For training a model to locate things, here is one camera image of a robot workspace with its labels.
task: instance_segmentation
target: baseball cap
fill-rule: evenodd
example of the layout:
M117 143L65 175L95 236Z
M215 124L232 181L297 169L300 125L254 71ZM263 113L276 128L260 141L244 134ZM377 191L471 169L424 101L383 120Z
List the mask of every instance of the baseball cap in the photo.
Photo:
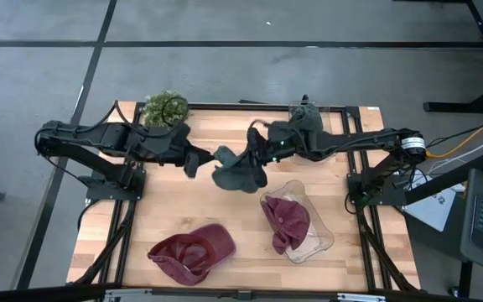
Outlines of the baseball cap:
M272 245L275 251L283 254L288 246L298 248L309 231L310 216L307 209L297 201L265 196L260 205L267 221L275 231Z
M189 234L173 235L156 244L148 258L183 285L202 282L212 268L236 252L236 244L220 224L212 223Z

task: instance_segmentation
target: green plant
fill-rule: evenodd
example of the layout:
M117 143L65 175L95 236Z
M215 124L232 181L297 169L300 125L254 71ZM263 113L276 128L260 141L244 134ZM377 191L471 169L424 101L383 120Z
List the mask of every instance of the green plant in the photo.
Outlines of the green plant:
M163 91L155 96L147 96L143 108L146 126L169 127L183 122L187 114L187 102L175 91Z

